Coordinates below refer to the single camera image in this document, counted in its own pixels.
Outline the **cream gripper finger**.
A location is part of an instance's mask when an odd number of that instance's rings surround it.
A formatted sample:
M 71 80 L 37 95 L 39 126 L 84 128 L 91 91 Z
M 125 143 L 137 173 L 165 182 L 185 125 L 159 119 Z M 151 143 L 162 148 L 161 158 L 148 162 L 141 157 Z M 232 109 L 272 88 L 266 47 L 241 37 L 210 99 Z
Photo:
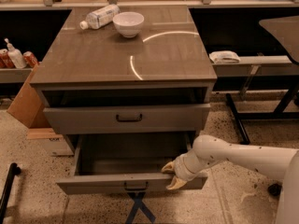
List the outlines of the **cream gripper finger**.
M 178 178 L 177 176 L 173 176 L 172 181 L 169 185 L 166 186 L 168 190 L 180 189 L 186 185 L 186 181 Z
M 168 162 L 163 168 L 162 168 L 163 173 L 174 173 L 175 172 L 175 164 L 170 161 Z

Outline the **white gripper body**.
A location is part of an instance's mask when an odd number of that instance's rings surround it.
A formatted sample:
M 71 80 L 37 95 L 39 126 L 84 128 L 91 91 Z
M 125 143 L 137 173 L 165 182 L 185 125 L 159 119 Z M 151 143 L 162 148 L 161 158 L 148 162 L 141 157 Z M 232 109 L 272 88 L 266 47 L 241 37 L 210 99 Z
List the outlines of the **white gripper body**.
M 174 171 L 178 179 L 189 182 L 206 168 L 207 161 L 196 156 L 193 150 L 181 154 L 174 160 Z

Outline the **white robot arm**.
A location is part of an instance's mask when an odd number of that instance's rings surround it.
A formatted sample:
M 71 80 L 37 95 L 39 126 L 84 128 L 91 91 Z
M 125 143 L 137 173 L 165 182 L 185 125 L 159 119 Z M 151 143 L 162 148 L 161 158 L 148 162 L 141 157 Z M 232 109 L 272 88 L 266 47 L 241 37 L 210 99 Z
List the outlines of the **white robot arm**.
M 162 168 L 174 173 L 167 189 L 179 189 L 200 172 L 222 161 L 282 182 L 275 224 L 299 224 L 299 150 L 227 143 L 211 135 L 199 135 L 192 148 Z

